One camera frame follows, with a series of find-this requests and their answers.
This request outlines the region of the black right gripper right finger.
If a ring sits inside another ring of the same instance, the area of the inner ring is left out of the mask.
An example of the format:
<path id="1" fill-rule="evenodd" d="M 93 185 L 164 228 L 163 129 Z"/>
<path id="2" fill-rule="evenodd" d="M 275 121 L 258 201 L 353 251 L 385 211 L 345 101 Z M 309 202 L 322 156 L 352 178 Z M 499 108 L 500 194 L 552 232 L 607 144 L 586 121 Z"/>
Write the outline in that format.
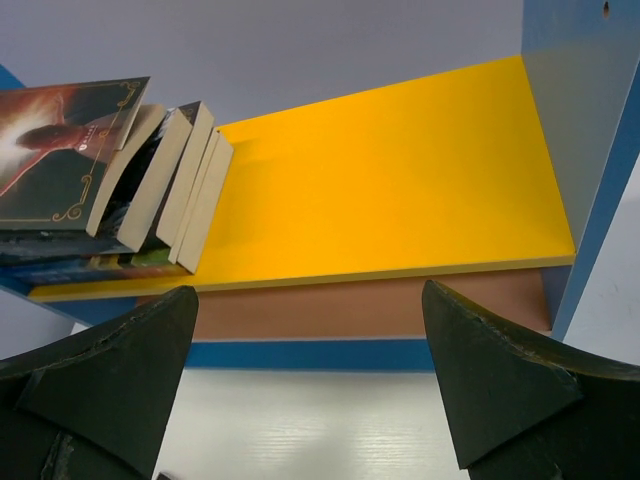
<path id="1" fill-rule="evenodd" d="M 426 337 L 472 479 L 636 479 L 639 369 L 553 340 L 429 280 Z"/>

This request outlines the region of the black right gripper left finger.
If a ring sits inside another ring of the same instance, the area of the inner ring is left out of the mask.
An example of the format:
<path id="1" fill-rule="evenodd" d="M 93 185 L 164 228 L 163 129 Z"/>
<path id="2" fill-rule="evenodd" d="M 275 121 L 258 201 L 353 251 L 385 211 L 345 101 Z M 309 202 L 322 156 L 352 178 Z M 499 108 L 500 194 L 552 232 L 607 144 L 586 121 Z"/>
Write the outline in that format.
<path id="1" fill-rule="evenodd" d="M 197 313 L 181 286 L 3 360 L 2 478 L 152 478 Z"/>

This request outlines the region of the Jane Eyre book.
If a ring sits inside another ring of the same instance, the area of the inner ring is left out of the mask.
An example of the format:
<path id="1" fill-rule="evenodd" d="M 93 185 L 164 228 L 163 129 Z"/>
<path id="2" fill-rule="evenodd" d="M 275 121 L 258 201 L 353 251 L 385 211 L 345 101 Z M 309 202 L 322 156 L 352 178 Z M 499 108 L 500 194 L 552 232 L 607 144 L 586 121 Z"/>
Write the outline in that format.
<path id="1" fill-rule="evenodd" d="M 135 254 L 76 256 L 3 266 L 1 277 L 38 287 L 195 274 L 232 157 L 232 145 L 220 131 L 214 130 L 172 247 Z"/>

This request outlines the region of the Three Days to See book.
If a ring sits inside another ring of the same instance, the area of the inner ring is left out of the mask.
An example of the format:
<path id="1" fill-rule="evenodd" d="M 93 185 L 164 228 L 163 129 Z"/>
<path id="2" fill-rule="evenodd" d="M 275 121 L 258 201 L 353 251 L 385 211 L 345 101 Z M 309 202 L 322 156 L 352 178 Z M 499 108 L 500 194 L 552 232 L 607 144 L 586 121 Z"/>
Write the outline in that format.
<path id="1" fill-rule="evenodd" d="M 1 93 L 1 229 L 95 236 L 130 140 L 163 120 L 147 76 Z"/>

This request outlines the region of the Animal Farm book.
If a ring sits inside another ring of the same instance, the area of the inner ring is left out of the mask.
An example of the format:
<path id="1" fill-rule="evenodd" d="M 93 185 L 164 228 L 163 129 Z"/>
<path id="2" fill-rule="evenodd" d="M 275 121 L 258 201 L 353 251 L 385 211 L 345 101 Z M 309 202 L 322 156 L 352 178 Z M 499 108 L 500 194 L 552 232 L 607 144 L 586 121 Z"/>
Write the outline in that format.
<path id="1" fill-rule="evenodd" d="M 157 239 L 167 260 L 194 273 L 233 149 L 213 126 L 174 119 L 125 166 L 97 238 L 138 253 Z"/>

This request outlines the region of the A Tale of Two Cities book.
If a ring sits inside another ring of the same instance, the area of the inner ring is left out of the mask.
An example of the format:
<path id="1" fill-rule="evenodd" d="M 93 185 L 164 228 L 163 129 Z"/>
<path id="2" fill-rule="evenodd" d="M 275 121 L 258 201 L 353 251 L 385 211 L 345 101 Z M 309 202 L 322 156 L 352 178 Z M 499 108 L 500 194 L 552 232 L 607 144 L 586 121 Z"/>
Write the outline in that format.
<path id="1" fill-rule="evenodd" d="M 202 101 L 166 111 L 136 154 L 144 172 L 117 233 L 126 247 L 138 253 L 174 245 L 214 122 Z"/>

